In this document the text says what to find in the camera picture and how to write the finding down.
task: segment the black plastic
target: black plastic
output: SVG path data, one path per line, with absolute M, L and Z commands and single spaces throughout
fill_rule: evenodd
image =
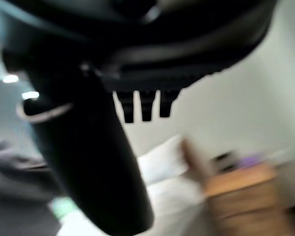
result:
M 77 206 L 105 233 L 133 236 L 152 226 L 151 205 L 113 98 L 99 90 L 97 96 L 56 106 L 41 96 L 23 107 L 39 150 Z M 72 108 L 64 114 L 31 120 L 68 104 Z
M 152 121 L 153 102 L 155 100 L 155 91 L 140 92 L 142 121 Z

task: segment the white wall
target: white wall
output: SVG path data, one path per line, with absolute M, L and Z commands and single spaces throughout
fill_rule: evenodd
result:
M 170 119 L 125 125 L 135 152 L 141 155 L 172 135 L 192 136 L 209 157 L 237 149 L 243 153 L 289 148 L 295 157 L 295 0 L 276 13 L 266 41 L 246 60 L 207 77 L 183 91 Z

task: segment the gray sleeve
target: gray sleeve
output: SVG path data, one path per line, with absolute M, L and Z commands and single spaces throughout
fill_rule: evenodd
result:
M 20 155 L 0 140 L 0 195 L 27 201 L 48 202 L 63 195 L 43 159 Z

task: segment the ceiling light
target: ceiling light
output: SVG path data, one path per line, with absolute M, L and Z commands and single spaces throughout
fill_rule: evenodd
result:
M 19 81 L 19 77 L 17 75 L 7 75 L 3 80 L 4 83 L 15 83 Z
M 22 98 L 24 100 L 30 99 L 30 98 L 38 98 L 39 97 L 39 92 L 31 91 L 31 92 L 23 92 L 22 93 Z

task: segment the black vr controller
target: black vr controller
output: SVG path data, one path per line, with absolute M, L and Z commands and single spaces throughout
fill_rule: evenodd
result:
M 39 92 L 18 114 L 68 194 L 113 236 L 149 229 L 153 213 L 116 115 L 133 92 L 151 121 L 157 90 L 169 117 L 179 92 L 245 58 L 266 36 L 277 0 L 0 0 L 9 72 Z

